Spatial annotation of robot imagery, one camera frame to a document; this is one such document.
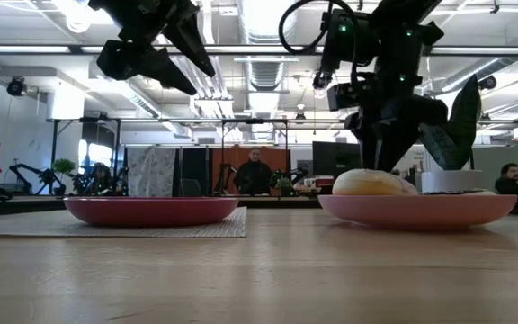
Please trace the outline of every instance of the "person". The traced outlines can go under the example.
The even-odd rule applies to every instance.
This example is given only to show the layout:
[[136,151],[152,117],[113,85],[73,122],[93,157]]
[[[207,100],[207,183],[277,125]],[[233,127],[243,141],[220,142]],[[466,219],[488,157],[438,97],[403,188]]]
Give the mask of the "person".
[[495,189],[499,194],[516,194],[518,196],[518,165],[507,163],[501,167],[501,176],[495,181]]
[[261,161],[261,150],[252,148],[249,160],[239,167],[233,182],[240,194],[269,194],[271,175],[269,166]]

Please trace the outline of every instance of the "camera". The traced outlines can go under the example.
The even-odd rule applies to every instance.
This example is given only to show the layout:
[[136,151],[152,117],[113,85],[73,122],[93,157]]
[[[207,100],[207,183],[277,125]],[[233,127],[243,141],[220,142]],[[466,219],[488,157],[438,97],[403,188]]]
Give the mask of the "camera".
[[478,82],[478,88],[483,90],[493,90],[496,87],[496,79],[494,76],[488,76]]
[[24,96],[27,93],[25,79],[21,76],[14,76],[9,85],[7,85],[7,93],[17,97]]

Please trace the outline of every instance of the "bread roll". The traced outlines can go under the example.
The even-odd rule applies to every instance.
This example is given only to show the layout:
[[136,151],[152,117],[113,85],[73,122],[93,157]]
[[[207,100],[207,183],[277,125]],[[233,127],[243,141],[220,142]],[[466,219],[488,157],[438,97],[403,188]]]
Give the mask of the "bread roll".
[[493,193],[488,190],[481,190],[481,191],[475,192],[475,193],[465,193],[465,195],[496,195],[496,193]]
[[412,184],[387,172],[350,170],[335,180],[337,195],[399,195],[419,194]]

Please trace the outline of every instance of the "woven placemat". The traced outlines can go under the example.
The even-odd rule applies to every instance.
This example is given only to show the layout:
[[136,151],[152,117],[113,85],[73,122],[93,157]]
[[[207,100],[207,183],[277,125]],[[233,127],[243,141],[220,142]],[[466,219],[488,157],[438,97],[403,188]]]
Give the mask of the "woven placemat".
[[69,211],[31,212],[0,216],[0,236],[48,238],[244,238],[246,208],[208,225],[178,228],[121,229],[94,227]]

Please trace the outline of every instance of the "plate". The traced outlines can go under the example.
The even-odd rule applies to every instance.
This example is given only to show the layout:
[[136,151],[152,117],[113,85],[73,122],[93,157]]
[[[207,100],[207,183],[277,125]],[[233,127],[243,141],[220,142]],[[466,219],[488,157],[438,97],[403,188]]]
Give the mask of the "plate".
[[395,230],[461,230],[496,221],[513,209],[516,195],[319,196],[338,219]]
[[79,220],[98,226],[173,227],[209,224],[226,218],[237,199],[68,197],[65,206]]

